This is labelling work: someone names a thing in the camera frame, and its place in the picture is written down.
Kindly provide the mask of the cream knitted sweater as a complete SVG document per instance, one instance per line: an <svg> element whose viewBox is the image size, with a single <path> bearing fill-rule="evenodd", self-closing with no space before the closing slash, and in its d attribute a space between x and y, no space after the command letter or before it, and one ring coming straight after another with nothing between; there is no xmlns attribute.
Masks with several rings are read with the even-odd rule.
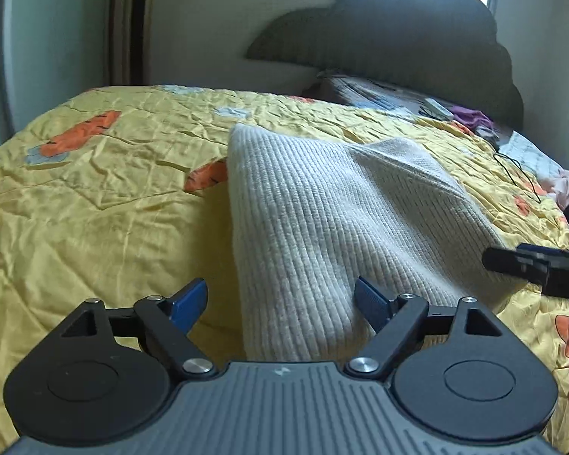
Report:
<svg viewBox="0 0 569 455"><path fill-rule="evenodd" d="M519 279L487 271L503 239L417 143L366 146L231 129L228 190L244 350L265 362L355 355L371 331L354 284L433 305L475 297L501 310Z"/></svg>

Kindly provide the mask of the yellow quilt with orange patches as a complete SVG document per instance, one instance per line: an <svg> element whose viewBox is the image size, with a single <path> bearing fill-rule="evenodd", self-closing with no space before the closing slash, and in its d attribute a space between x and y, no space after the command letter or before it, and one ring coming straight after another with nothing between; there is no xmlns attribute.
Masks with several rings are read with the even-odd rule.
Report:
<svg viewBox="0 0 569 455"><path fill-rule="evenodd" d="M456 123L249 91L87 91L0 147L0 452L16 439L7 376L85 298L128 306L202 277L209 301L193 340L218 362L244 357L227 182L186 188L190 174L224 168L237 124L355 144L410 139L507 245L569 249L569 223L536 180Z"/></svg>

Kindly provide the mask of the purple garment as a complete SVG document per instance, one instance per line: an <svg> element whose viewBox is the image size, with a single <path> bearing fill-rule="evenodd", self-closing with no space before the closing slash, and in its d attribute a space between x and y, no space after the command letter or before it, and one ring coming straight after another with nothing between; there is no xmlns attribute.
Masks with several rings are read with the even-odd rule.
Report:
<svg viewBox="0 0 569 455"><path fill-rule="evenodd" d="M449 111L455 121L471 129L473 133L478 133L479 130L489 130L491 132L494 129L492 120L479 110L452 106L449 108Z"/></svg>

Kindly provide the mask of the grey patterned pillow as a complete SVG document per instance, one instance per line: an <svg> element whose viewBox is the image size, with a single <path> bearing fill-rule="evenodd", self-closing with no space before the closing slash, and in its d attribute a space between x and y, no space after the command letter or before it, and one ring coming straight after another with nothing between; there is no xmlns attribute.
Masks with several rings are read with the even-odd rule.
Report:
<svg viewBox="0 0 569 455"><path fill-rule="evenodd" d="M335 71L322 71L312 84L304 88L303 97L362 109L399 111L432 117L424 110L422 100L430 97L404 87L367 78L348 76ZM449 110L449 104L435 99Z"/></svg>

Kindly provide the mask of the dark green padded headboard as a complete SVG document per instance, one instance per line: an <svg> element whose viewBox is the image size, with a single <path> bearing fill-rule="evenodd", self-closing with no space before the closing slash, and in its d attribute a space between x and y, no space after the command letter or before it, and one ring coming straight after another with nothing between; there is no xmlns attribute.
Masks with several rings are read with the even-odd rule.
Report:
<svg viewBox="0 0 569 455"><path fill-rule="evenodd" d="M523 126L510 54L480 0L336 0L296 9L268 23L245 55L387 82Z"/></svg>

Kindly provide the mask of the gold tower air conditioner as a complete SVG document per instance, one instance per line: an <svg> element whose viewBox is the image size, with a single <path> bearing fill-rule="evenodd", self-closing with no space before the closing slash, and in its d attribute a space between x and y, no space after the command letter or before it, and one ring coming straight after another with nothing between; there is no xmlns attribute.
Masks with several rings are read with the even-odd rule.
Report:
<svg viewBox="0 0 569 455"><path fill-rule="evenodd" d="M147 83L153 0L110 0L108 80L113 85Z"/></svg>

